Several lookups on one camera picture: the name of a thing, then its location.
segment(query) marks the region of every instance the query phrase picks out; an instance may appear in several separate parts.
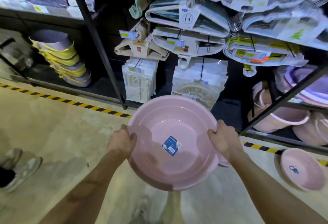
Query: pink plastic basin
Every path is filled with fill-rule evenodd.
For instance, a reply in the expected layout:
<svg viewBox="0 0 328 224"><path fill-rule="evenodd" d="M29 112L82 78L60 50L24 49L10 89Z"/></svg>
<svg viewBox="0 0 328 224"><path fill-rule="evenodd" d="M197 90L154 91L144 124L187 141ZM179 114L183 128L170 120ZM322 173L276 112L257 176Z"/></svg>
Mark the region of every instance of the pink plastic basin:
<svg viewBox="0 0 328 224"><path fill-rule="evenodd" d="M290 148L284 151L281 155L281 169L302 190L321 190L326 184L322 165L301 149Z"/></svg>
<svg viewBox="0 0 328 224"><path fill-rule="evenodd" d="M207 135L217 128L214 116L191 99L166 95L142 105L129 121L138 136L129 164L149 185L165 191L182 191L206 178L221 155ZM162 145L172 136L181 147L171 155Z"/></svg>

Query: bucket handle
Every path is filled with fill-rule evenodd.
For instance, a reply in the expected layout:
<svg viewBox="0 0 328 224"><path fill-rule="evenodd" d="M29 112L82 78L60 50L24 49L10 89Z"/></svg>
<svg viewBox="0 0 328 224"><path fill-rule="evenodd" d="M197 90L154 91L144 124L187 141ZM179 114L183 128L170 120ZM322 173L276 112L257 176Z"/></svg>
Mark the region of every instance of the bucket handle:
<svg viewBox="0 0 328 224"><path fill-rule="evenodd" d="M327 144L328 144L328 139L324 137L324 135L322 135L322 132L319 130L319 127L318 127L318 122L319 120L316 119L315 121L315 125L316 125L316 131L318 133L318 135L320 136L320 138L322 138Z"/></svg>

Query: shoe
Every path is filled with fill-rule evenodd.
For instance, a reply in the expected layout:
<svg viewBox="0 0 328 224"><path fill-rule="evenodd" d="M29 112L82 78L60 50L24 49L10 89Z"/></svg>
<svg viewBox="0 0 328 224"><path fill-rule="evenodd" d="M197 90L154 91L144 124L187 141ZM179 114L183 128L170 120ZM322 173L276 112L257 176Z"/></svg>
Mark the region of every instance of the shoe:
<svg viewBox="0 0 328 224"><path fill-rule="evenodd" d="M22 149L14 148L9 150L5 154L5 158L0 162L0 167L11 170L15 167L16 163L19 161L23 151Z"/></svg>
<svg viewBox="0 0 328 224"><path fill-rule="evenodd" d="M16 173L14 179L4 187L5 193L11 193L17 189L26 179L32 176L40 167L42 158L34 157L27 161L22 167L14 169Z"/></svg>

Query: forearm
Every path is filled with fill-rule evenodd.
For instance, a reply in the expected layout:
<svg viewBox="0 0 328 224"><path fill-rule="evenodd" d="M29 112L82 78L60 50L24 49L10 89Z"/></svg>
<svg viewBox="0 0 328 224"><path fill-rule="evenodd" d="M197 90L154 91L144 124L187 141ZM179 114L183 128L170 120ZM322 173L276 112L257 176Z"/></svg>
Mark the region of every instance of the forearm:
<svg viewBox="0 0 328 224"><path fill-rule="evenodd" d="M123 161L115 152L103 156L90 174L58 202L40 224L95 223L109 182Z"/></svg>
<svg viewBox="0 0 328 224"><path fill-rule="evenodd" d="M237 156L231 164L266 224L328 223L259 168L246 153Z"/></svg>

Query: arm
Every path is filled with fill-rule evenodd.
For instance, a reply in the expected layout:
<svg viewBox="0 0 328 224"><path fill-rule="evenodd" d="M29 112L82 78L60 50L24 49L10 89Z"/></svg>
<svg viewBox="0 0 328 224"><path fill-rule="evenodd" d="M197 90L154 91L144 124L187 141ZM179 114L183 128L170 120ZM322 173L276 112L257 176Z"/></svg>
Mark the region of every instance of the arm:
<svg viewBox="0 0 328 224"><path fill-rule="evenodd" d="M250 159L233 127L222 120L217 124L216 132L208 131L210 140L236 170L266 224L328 224Z"/></svg>
<svg viewBox="0 0 328 224"><path fill-rule="evenodd" d="M109 138L98 165L42 219L40 224L95 223L109 182L116 169L130 157L137 136L125 125Z"/></svg>

